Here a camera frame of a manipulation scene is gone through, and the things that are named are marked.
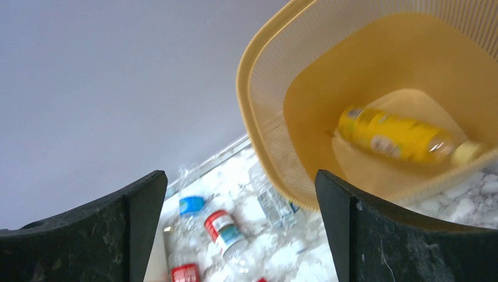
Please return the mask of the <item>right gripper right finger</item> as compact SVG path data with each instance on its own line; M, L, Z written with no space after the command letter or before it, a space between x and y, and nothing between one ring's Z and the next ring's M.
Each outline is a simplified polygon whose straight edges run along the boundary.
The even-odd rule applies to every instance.
M315 190L339 281L496 281L497 231L415 213L326 170Z

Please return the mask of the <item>yellow label bottle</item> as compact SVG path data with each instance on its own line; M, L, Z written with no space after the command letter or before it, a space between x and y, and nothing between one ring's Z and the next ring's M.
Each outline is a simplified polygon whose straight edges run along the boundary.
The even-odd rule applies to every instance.
M461 166L485 149L483 144L458 139L440 126L375 108L347 108L339 118L337 132L360 149L424 166Z

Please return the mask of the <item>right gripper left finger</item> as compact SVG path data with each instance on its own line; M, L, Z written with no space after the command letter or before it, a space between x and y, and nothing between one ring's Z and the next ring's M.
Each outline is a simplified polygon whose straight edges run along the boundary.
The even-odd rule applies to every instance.
M167 183L155 170L74 209L1 230L1 280L143 281Z

